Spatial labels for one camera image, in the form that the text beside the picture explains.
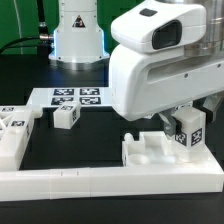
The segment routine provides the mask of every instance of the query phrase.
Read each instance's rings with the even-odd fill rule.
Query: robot
[[[78,26],[80,33],[74,36],[82,36],[88,20],[82,19],[85,13],[74,13],[72,1],[59,2],[66,18],[61,19],[55,34],[58,46],[50,58],[64,68],[83,69],[85,60],[73,56],[68,45],[73,39],[65,33]],[[21,161],[15,157],[16,167],[0,172],[0,201],[222,192],[224,172],[205,145],[205,125],[206,115],[213,121],[223,99],[223,8],[223,0],[145,0],[117,18],[111,27],[120,43],[109,66],[112,106],[129,121],[159,113],[164,132],[140,132],[138,141],[127,133],[122,167],[18,171]],[[205,112],[190,106],[175,109],[202,97]],[[8,136],[21,133],[27,140],[31,125],[29,132],[25,125],[19,128],[10,126]]]
[[[97,23],[97,1],[59,0],[59,17],[50,65],[89,70],[108,62],[104,32]]]

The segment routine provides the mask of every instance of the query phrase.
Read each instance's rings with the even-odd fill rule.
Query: black table surface
[[[107,87],[108,67],[75,72],[38,56],[0,56],[0,105],[26,104],[33,88]],[[71,130],[53,128],[54,109],[35,121],[20,170],[121,166],[121,141],[159,131],[158,116],[128,122],[111,107],[82,108]],[[224,105],[206,143],[223,167]],[[224,223],[224,193],[0,202],[0,223]]]

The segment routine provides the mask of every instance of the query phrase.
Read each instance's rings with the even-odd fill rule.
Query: white cube
[[[71,129],[80,118],[81,104],[78,101],[65,102],[54,112],[54,127]]]

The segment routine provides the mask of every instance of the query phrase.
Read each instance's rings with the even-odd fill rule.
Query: white plastic fixture
[[[60,23],[54,31],[50,64],[65,69],[86,70],[109,58],[104,33],[97,23],[97,1],[59,0]]]
[[[71,129],[80,118],[81,103],[65,102],[54,112],[54,127]]]
[[[42,116],[40,107],[0,107],[0,171],[18,170],[34,124]]]
[[[20,156],[15,159],[15,163],[19,164],[28,140],[25,124],[30,127],[33,123],[29,122],[32,113],[30,109],[14,108],[0,108],[1,118],[8,124],[2,140],[9,140],[11,134],[18,137],[5,142],[4,147],[1,145],[0,160],[3,162],[5,159],[2,150],[7,148],[12,152],[16,148],[13,145],[21,143],[20,139],[23,139],[23,147],[17,147],[17,154]],[[34,114],[38,117],[37,108]],[[12,119],[9,121],[7,117],[11,115]],[[3,162],[1,170],[4,171],[0,172],[0,201],[221,192],[224,173],[205,146],[203,131],[194,135],[195,130],[204,128],[204,114],[186,106],[177,111],[175,116],[183,123],[182,132],[187,132],[185,137],[194,138],[190,139],[190,142],[195,142],[194,145],[188,145],[186,141],[184,146],[185,154],[188,153],[190,158],[188,162],[184,161],[185,157],[180,153],[184,149],[179,136],[168,139],[164,132],[141,132],[139,141],[134,141],[131,134],[126,134],[125,141],[122,142],[124,167],[17,171],[18,165],[9,163],[9,167],[9,164]]]

